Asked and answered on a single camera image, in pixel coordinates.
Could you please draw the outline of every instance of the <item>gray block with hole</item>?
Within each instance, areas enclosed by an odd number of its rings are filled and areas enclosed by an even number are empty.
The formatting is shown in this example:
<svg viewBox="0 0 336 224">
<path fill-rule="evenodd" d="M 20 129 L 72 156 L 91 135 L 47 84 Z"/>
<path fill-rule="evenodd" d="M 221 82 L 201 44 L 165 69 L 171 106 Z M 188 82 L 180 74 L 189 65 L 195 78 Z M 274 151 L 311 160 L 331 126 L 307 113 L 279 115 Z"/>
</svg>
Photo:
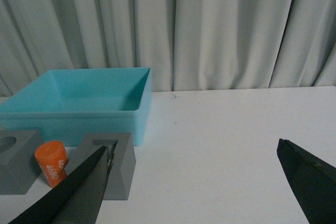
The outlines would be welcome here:
<svg viewBox="0 0 336 224">
<path fill-rule="evenodd" d="M 28 192 L 41 173 L 34 152 L 43 142 L 39 131 L 0 131 L 0 195 Z"/>
<path fill-rule="evenodd" d="M 131 133 L 87 133 L 65 170 L 70 174 L 102 145 L 109 148 L 110 159 L 114 154 L 104 200 L 127 200 L 136 163 Z"/>
</svg>

